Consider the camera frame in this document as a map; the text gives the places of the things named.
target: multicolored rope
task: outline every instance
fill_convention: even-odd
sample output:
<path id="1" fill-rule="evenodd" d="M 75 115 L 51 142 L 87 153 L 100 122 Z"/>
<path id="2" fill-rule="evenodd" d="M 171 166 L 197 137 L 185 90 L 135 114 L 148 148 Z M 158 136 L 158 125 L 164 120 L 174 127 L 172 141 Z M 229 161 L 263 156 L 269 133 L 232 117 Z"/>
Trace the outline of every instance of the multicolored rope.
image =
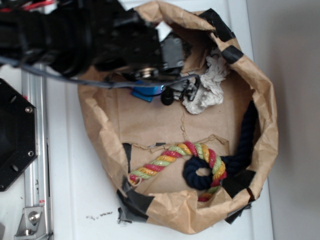
<path id="1" fill-rule="evenodd" d="M 209 149 L 207 145 L 201 143 L 192 143 L 186 141 L 171 146 L 168 150 L 164 151 L 154 161 L 145 164 L 143 167 L 138 168 L 130 173 L 130 182 L 133 185 L 138 184 L 140 181 L 149 179 L 151 176 L 161 172 L 165 167 L 173 163 L 177 158 L 182 156 L 193 155 L 209 164 L 212 169 L 212 183 L 208 192 L 204 193 L 198 198 L 200 202 L 207 202 L 220 186 L 220 180 L 227 177 L 226 165 L 221 160 L 221 157 L 216 155 L 215 151 Z"/>

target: brown paper bag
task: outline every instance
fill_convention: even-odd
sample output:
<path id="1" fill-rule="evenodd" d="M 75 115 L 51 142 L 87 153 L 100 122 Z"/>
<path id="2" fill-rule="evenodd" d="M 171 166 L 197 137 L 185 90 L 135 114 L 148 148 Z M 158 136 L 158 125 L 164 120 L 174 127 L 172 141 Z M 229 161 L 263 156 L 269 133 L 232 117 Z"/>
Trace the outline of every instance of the brown paper bag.
<path id="1" fill-rule="evenodd" d="M 265 74 L 241 52 L 237 39 L 214 11 L 199 17 L 158 1 L 135 10 L 154 24 L 165 21 L 192 44 L 183 72 L 204 67 L 205 57 L 214 44 L 218 46 L 232 69 L 221 83 L 223 104 L 192 115 L 178 101 L 165 106 L 159 98 L 151 103 L 136 98 L 129 89 L 79 86 L 85 127 L 117 190 L 122 219 L 167 226 L 186 234 L 198 233 L 259 197 L 278 153 L 274 88 Z M 101 81 L 104 76 L 92 68 L 83 78 Z M 200 192 L 186 184 L 182 172 L 188 159 L 184 158 L 178 158 L 137 187 L 129 184 L 130 170 L 149 163 L 175 143 L 200 142 L 220 156 L 235 154 L 241 121 L 252 99 L 258 111 L 259 136 L 251 165 L 238 177 L 227 178 L 229 184 L 222 185 L 210 201 L 198 202 Z"/>

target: black octagonal plate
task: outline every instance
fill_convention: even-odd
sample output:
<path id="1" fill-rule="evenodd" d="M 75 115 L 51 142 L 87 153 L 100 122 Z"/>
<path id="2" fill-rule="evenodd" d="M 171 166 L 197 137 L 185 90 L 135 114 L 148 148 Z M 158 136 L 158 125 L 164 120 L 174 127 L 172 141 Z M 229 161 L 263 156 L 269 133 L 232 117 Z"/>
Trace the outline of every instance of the black octagonal plate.
<path id="1" fill-rule="evenodd" d="M 0 78 L 0 192 L 37 156 L 36 108 Z"/>

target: black tape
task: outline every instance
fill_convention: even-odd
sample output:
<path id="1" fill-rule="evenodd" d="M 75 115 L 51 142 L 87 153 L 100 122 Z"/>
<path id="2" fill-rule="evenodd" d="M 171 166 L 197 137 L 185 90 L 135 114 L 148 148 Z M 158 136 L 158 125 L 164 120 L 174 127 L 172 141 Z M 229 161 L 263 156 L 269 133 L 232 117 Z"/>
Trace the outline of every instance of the black tape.
<path id="1" fill-rule="evenodd" d="M 125 176 L 123 177 L 122 189 L 127 197 L 124 197 L 119 190 L 116 192 L 122 210 L 119 212 L 119 219 L 145 223 L 149 218 L 146 212 L 154 196 L 145 196 L 135 192 Z"/>
<path id="2" fill-rule="evenodd" d="M 165 145 L 166 143 L 165 142 L 157 142 L 155 144 L 156 147 L 159 147 L 159 146 L 162 146 L 162 145 Z"/>
<path id="3" fill-rule="evenodd" d="M 199 17 L 204 18 L 215 27 L 215 36 L 221 39 L 223 42 L 227 42 L 230 39 L 234 39 L 236 36 L 230 30 L 230 28 L 224 23 L 218 13 L 216 13 L 213 9 L 209 9 L 199 15 Z"/>
<path id="4" fill-rule="evenodd" d="M 118 221 L 117 221 L 118 224 L 124 224 L 124 225 L 125 224 L 132 224 L 132 221 L 127 220 L 126 215 L 125 215 L 124 211 L 122 211 L 121 207 L 118 208 L 118 213 L 119 213 L 119 217 L 118 217 Z"/>
<path id="5" fill-rule="evenodd" d="M 132 145 L 130 143 L 123 143 L 122 145 L 123 145 L 123 148 L 125 151 L 126 159 L 128 160 L 128 173 L 130 173 L 131 172 L 130 161 L 131 161 Z"/>
<path id="6" fill-rule="evenodd" d="M 230 197 L 234 198 L 235 195 L 237 195 L 240 191 L 249 188 L 255 174 L 255 171 L 244 170 L 236 176 L 229 176 L 225 178 L 222 181 L 221 185 L 225 189 L 225 191 L 230 195 Z"/>
<path id="7" fill-rule="evenodd" d="M 222 57 L 228 62 L 228 64 L 234 64 L 240 58 L 243 57 L 244 53 L 235 46 L 228 46 L 221 52 Z"/>
<path id="8" fill-rule="evenodd" d="M 245 205 L 244 207 L 240 208 L 239 210 L 237 211 L 234 211 L 230 214 L 228 214 L 228 217 L 225 219 L 225 221 L 228 223 L 228 224 L 232 224 L 238 217 L 241 217 L 241 214 L 244 210 L 246 209 L 251 209 L 251 203 Z"/>

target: black cord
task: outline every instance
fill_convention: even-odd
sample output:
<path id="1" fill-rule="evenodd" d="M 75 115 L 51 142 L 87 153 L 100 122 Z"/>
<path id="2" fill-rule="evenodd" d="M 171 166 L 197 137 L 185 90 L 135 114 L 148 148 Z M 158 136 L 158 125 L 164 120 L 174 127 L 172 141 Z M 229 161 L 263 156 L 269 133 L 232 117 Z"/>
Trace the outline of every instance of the black cord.
<path id="1" fill-rule="evenodd" d="M 15 1 L 11 1 L 11 0 L 2 0 L 2 3 L 0 4 L 0 9 L 5 9 L 5 8 L 9 8 L 9 9 L 18 9 L 21 6 L 27 4 L 27 3 L 34 3 L 36 1 L 32 1 L 32 0 L 15 0 Z"/>
<path id="2" fill-rule="evenodd" d="M 115 88 L 125 88 L 125 87 L 141 87 L 141 88 L 151 88 L 156 86 L 168 86 L 178 82 L 182 82 L 188 80 L 189 78 L 196 77 L 196 74 L 182 76 L 179 77 L 177 80 L 173 81 L 158 81 L 158 82 L 102 82 L 102 81 L 93 81 L 93 80 L 83 80 L 83 79 L 74 79 L 74 78 L 67 78 L 61 75 L 54 75 L 48 73 L 46 71 L 40 70 L 28 64 L 20 64 L 20 61 L 0 56 L 0 64 L 8 64 L 13 66 L 14 68 L 19 67 L 22 70 L 25 70 L 31 74 L 42 76 L 45 78 L 52 78 L 64 83 L 70 84 L 79 84 L 79 85 L 88 85 L 97 88 L 105 88 L 105 89 L 115 89 Z"/>
<path id="3" fill-rule="evenodd" d="M 50 240 L 53 235 L 54 235 L 54 232 L 49 233 L 48 237 L 47 237 L 47 240 Z"/>

